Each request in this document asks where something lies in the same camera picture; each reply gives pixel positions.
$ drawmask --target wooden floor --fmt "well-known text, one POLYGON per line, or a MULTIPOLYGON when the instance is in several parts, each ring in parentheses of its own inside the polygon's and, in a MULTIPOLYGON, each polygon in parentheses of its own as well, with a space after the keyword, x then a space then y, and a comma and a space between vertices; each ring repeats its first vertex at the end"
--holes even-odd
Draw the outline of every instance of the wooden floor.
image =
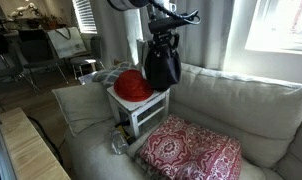
MULTIPOLYGON (((37 85, 41 90, 40 93, 35 93, 23 79, 19 79, 17 82, 0 81, 0 101, 5 110, 21 107, 27 116, 33 117, 40 122, 49 138, 57 147, 63 142, 64 133, 68 126, 52 93, 52 89, 80 85, 74 79, 71 72, 67 69, 62 70, 69 84, 66 84, 57 70, 35 74, 37 85)), ((62 155, 66 172, 74 179, 70 154, 66 143, 61 146, 59 151, 62 155)))

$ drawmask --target white wall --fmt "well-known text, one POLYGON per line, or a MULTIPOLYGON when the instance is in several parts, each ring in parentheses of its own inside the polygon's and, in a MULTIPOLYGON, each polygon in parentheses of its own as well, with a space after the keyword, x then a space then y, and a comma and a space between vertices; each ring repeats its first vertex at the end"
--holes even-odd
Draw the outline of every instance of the white wall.
POLYGON ((72 0, 43 0, 44 5, 47 8, 49 15, 62 17, 66 20, 68 26, 74 26, 72 24, 72 0))
POLYGON ((257 0, 235 0, 224 71, 302 83, 302 55, 245 50, 257 0))

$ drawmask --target couch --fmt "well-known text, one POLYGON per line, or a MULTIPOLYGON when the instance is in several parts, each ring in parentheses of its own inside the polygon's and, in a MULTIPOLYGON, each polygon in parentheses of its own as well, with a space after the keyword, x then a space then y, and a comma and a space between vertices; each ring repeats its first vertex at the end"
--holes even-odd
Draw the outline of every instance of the couch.
MULTIPOLYGON (((103 85, 54 93, 70 125, 66 142, 78 179, 149 179, 132 157, 156 126, 146 126, 127 154, 115 155, 109 137, 115 122, 103 85)), ((182 64, 169 106, 172 114, 240 141, 241 180, 302 180, 302 84, 182 64)))

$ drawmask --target red baseball cap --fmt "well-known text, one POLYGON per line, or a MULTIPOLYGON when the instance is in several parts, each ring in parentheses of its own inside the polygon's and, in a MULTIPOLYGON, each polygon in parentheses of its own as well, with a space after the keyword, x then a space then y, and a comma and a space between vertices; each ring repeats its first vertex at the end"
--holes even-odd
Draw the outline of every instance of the red baseball cap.
POLYGON ((121 73, 114 83, 114 91, 122 99, 139 102, 148 99, 153 90, 140 71, 130 69, 121 73))

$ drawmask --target curtain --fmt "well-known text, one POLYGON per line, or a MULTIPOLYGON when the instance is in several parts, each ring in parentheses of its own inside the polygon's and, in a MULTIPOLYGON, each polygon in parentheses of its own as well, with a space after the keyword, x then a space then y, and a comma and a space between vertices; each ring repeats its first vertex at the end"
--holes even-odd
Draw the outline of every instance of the curtain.
POLYGON ((139 10, 119 12, 107 1, 90 0, 98 34, 102 37, 102 63, 114 59, 138 63, 136 39, 142 39, 139 10))
MULTIPOLYGON (((177 28, 180 35, 178 52, 184 63, 221 70, 228 41, 233 0, 171 0, 177 12, 199 10, 201 23, 177 28)), ((147 23, 146 8, 141 10, 143 37, 152 39, 147 23)))

